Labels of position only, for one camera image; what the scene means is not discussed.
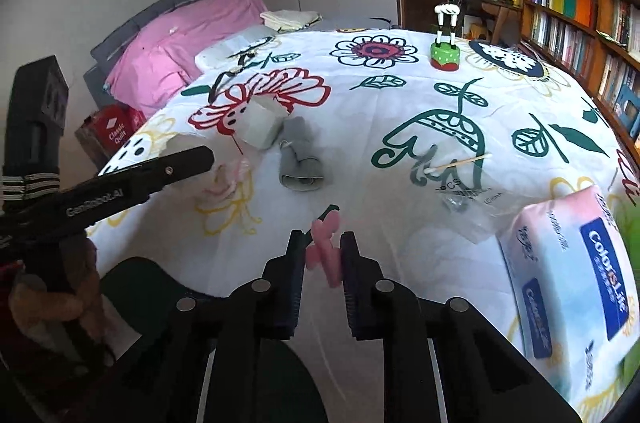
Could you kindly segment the person's left hand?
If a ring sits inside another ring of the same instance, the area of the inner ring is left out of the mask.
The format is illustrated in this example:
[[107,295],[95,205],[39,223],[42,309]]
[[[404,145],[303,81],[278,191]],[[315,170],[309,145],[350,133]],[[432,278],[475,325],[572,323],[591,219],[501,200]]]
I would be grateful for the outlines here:
[[61,244],[61,253],[72,291],[40,291],[21,279],[9,296],[13,321],[24,335],[36,341],[36,329],[44,329],[47,322],[78,320],[81,328],[99,342],[105,335],[105,316],[96,246],[87,235],[78,235]]

